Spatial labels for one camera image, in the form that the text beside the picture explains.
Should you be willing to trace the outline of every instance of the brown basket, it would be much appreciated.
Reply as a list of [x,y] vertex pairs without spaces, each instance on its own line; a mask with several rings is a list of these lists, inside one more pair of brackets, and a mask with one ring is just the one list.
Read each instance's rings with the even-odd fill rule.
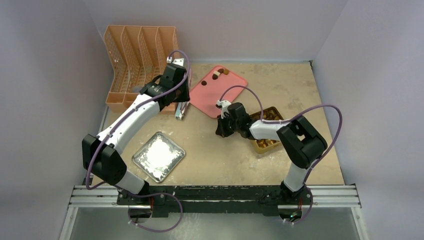
[[[104,43],[114,73],[106,104],[115,113],[124,112],[138,95],[132,89],[162,74],[169,53],[179,49],[177,30],[171,26],[109,25]],[[172,103],[161,113],[174,114],[176,106]]]

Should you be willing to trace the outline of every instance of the table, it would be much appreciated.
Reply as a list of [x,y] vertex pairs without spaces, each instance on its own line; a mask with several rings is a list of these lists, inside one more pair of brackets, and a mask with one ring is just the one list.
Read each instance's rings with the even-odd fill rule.
[[[321,103],[309,62],[301,63],[193,63],[193,87],[214,66],[222,65],[245,78],[248,87],[265,108],[274,106],[284,119]],[[244,90],[237,98],[249,114],[260,110],[253,95]],[[120,113],[109,112],[104,128]],[[327,140],[332,140],[322,108],[305,114],[306,118]],[[151,185],[279,185],[291,161],[282,146],[264,154],[254,151],[250,140],[235,133],[227,138],[215,135],[217,120],[190,105],[184,119],[159,114],[144,125],[129,142],[122,158],[128,169]],[[150,179],[132,162],[133,154],[156,132],[163,132],[186,151],[184,159],[162,183]],[[93,184],[100,182],[94,177]],[[343,185],[344,180],[335,149],[312,171],[309,185]]]

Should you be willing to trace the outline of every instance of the silver tray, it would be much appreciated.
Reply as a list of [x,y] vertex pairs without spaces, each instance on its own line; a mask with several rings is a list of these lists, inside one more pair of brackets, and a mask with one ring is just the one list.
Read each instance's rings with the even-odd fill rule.
[[180,146],[158,131],[132,156],[132,161],[160,183],[185,155]]

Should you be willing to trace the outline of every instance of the gray wall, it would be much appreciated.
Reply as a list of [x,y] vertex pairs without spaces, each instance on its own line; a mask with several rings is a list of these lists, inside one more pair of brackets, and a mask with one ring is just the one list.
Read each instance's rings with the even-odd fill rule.
[[0,56],[0,238],[57,239],[112,68],[81,0],[2,0]]
[[347,0],[85,0],[107,25],[176,26],[191,60],[308,61]]
[[343,112],[337,153],[372,239],[424,239],[423,23],[421,0],[349,0],[315,59],[323,102]]

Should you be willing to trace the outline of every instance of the pink cutting board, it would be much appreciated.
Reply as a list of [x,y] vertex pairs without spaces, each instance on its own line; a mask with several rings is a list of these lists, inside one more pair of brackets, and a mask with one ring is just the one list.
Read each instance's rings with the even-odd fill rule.
[[[190,104],[214,119],[221,114],[221,110],[215,105],[225,90],[234,85],[248,85],[244,78],[230,69],[228,75],[221,73],[218,79],[213,80],[212,75],[218,69],[225,69],[225,67],[217,65],[212,68],[190,91]],[[241,87],[235,87],[228,91],[223,99],[233,102],[243,90]]]

